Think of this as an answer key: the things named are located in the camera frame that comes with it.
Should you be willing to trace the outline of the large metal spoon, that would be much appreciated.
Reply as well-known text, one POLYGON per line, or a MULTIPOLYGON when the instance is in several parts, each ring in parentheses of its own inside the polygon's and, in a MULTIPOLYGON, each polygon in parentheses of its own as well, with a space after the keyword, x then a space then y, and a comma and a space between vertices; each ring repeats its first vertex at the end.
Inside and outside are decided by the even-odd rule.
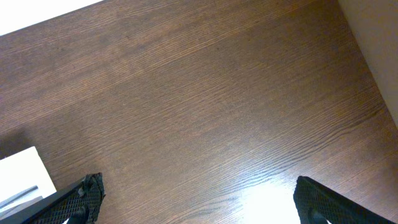
POLYGON ((25 195, 31 193, 31 192, 35 192, 38 189, 38 186, 32 186, 29 187, 28 189, 22 190, 19 193, 10 196, 9 198, 3 200, 1 202, 1 208, 6 207, 7 205, 11 204, 12 202, 18 200, 19 198, 24 197, 25 195))

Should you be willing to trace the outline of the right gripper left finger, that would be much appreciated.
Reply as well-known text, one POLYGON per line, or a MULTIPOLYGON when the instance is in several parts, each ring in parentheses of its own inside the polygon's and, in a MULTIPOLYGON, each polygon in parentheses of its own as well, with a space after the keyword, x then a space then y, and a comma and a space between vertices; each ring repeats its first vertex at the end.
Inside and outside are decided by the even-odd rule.
POLYGON ((3 224, 92 224, 105 197, 103 174, 88 174, 68 187, 1 220, 3 224))

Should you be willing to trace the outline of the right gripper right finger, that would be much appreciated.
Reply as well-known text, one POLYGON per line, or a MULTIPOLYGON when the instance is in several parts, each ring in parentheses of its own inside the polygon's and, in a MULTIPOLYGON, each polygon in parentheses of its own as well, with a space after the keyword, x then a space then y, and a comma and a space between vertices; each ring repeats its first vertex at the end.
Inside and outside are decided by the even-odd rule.
POLYGON ((307 176, 298 177, 294 202, 304 224, 394 224, 307 176))

